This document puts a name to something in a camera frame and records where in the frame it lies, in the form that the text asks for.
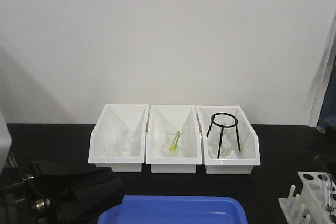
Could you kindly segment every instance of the blue plastic tray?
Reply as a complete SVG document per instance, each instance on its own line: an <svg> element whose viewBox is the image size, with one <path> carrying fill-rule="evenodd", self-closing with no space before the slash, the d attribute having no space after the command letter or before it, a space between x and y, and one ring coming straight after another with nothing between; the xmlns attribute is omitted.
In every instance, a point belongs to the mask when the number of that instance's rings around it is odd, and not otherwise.
<svg viewBox="0 0 336 224"><path fill-rule="evenodd" d="M98 224L247 224L243 207L228 197L134 196L104 212Z"/></svg>

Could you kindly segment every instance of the white plastic bin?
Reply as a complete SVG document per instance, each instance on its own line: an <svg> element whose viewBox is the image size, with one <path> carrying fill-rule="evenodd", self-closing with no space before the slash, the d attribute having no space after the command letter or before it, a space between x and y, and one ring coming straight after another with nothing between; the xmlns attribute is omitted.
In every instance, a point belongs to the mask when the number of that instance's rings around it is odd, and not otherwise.
<svg viewBox="0 0 336 224"><path fill-rule="evenodd" d="M140 172L149 105L106 104L91 133L89 163L114 172Z"/></svg>
<svg viewBox="0 0 336 224"><path fill-rule="evenodd" d="M196 106L196 110L202 131L204 165L207 174L250 174L253 166L260 165L258 136L240 106ZM235 127L227 128L226 132L232 143L232 149L227 156L221 156L220 159L217 158L212 147L213 139L219 137L221 128L213 124L209 137L206 136L211 116L215 113L228 113L238 119L241 146L241 151L239 151ZM232 125L234 119L227 116L220 122L222 123Z"/></svg>
<svg viewBox="0 0 336 224"><path fill-rule="evenodd" d="M178 147L170 150L174 140ZM196 172L202 150L195 106L151 105L146 163L153 173Z"/></svg>

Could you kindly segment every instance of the white wall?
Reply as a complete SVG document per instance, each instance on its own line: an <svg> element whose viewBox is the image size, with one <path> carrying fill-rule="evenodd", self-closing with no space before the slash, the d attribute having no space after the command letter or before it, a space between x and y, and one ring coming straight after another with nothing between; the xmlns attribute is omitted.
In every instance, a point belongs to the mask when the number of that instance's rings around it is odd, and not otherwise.
<svg viewBox="0 0 336 224"><path fill-rule="evenodd" d="M308 124L336 0L0 0L9 123L95 123L105 103L241 105Z"/></svg>

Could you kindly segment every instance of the white test tube rack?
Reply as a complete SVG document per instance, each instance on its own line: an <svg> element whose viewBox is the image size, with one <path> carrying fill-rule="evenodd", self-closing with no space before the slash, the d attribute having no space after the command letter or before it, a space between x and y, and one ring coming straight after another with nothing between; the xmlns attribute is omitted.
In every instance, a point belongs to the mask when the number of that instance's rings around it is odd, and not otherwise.
<svg viewBox="0 0 336 224"><path fill-rule="evenodd" d="M336 209L328 212L325 206L325 193L321 172L298 172L303 182L301 195L294 195L292 185L288 198L280 198L279 204L288 224L335 224ZM332 182L332 196L336 196L335 183Z"/></svg>

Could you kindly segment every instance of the yellow stirring rod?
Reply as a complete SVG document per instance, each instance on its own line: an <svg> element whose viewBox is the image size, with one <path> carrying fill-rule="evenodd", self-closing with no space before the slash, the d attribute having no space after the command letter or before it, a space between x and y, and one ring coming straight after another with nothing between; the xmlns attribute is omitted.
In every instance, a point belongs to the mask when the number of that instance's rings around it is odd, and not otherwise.
<svg viewBox="0 0 336 224"><path fill-rule="evenodd" d="M174 146L175 146L175 141L178 139L178 137L180 136L180 131L177 132L173 142L172 142L172 145L169 147L169 150L174 150Z"/></svg>

